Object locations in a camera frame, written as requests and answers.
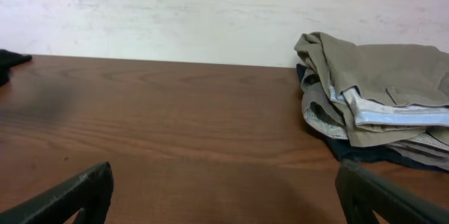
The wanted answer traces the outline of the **khaki green shorts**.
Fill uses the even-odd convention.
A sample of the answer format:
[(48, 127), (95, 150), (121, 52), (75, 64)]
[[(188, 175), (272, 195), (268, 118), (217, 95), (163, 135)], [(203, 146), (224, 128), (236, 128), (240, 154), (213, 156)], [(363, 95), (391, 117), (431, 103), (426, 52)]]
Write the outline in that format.
[(347, 137), (372, 147), (430, 135), (448, 143), (448, 54), (415, 44), (355, 45), (322, 32), (294, 47), (344, 115)]

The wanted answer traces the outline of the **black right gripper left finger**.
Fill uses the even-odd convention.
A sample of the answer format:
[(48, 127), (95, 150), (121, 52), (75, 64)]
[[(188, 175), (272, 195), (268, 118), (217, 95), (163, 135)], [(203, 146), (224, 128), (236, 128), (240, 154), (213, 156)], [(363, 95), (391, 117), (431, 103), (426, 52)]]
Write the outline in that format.
[(114, 178), (109, 162), (101, 162), (51, 189), (1, 213), (2, 223), (104, 223)]

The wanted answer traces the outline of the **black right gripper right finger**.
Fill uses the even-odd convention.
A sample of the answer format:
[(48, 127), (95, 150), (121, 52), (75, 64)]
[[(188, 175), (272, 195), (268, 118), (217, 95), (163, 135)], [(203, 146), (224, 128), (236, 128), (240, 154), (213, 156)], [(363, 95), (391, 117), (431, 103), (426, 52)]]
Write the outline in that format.
[(340, 162), (335, 187), (350, 224), (448, 224), (448, 211), (381, 178), (356, 162)]

